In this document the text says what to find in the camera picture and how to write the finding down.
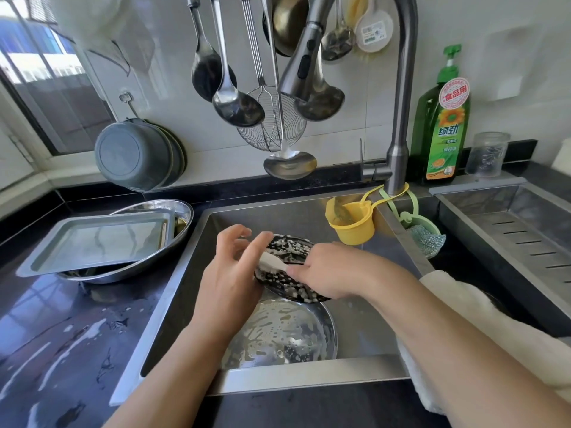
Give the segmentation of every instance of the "window hinge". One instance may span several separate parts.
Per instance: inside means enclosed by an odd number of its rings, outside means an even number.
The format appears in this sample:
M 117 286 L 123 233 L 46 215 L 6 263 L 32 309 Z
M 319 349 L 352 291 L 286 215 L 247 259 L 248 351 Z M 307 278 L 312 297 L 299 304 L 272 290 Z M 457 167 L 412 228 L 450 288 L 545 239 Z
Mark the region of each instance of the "window hinge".
M 33 164 L 34 163 L 34 158 L 31 156 L 31 154 L 28 152 L 28 150 L 26 149 L 26 147 L 24 146 L 24 144 L 22 144 L 22 142 L 18 139 L 17 136 L 13 135 L 13 134 L 9 134 L 8 138 L 10 138 L 10 141 L 12 141 L 14 143 L 14 145 L 18 148 L 18 150 L 20 151 L 20 153 L 22 154 L 23 157 L 26 158 L 26 160 L 28 161 L 28 163 Z

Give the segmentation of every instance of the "forearm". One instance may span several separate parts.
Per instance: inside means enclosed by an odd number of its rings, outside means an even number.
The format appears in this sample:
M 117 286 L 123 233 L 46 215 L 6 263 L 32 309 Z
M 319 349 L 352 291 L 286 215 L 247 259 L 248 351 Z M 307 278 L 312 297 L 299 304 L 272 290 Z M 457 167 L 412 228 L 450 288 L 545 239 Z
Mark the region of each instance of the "forearm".
M 452 419 L 465 427 L 571 426 L 565 401 L 410 273 L 382 260 L 370 277 L 363 296 L 415 357 Z
M 191 426 L 226 347 L 191 323 L 104 428 Z

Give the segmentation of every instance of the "clear glass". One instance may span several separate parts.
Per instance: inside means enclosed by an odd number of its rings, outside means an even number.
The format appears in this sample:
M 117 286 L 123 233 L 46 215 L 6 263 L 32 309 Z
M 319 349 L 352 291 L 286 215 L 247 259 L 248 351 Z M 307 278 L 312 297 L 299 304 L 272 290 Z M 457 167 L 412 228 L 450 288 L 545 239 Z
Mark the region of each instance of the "clear glass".
M 93 150 L 101 130 L 115 122 L 74 45 L 32 20 L 26 0 L 0 1 L 0 69 L 52 155 Z
M 477 177 L 499 176 L 509 139 L 510 134 L 505 132 L 477 133 L 468 156 L 466 173 Z

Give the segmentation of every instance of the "green bottle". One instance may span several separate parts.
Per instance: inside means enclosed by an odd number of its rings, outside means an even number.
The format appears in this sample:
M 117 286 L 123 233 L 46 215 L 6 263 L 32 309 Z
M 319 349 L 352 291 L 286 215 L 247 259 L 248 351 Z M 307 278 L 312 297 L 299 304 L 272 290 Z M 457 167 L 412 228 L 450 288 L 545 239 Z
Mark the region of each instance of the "green bottle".
M 454 65 L 461 49 L 462 45 L 444 49 L 448 62 L 438 74 L 437 85 L 418 100 L 408 175 L 423 184 L 447 183 L 456 177 L 470 114 L 470 85 Z

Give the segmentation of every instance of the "faucet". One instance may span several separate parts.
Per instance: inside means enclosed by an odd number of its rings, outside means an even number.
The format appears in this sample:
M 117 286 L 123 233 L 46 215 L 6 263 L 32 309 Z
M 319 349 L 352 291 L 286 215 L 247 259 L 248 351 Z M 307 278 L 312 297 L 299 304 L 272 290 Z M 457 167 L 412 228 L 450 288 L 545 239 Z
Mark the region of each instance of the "faucet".
M 309 100 L 318 45 L 325 32 L 327 16 L 334 2 L 335 0 L 313 0 L 295 53 L 280 79 L 278 90 L 281 93 L 294 99 Z M 395 4 L 399 14 L 399 64 L 396 74 L 393 131 L 387 151 L 387 162 L 361 163 L 363 179 L 370 181 L 388 178 L 385 182 L 385 191 L 391 196 L 403 192 L 407 172 L 408 113 L 418 34 L 416 0 L 395 0 Z

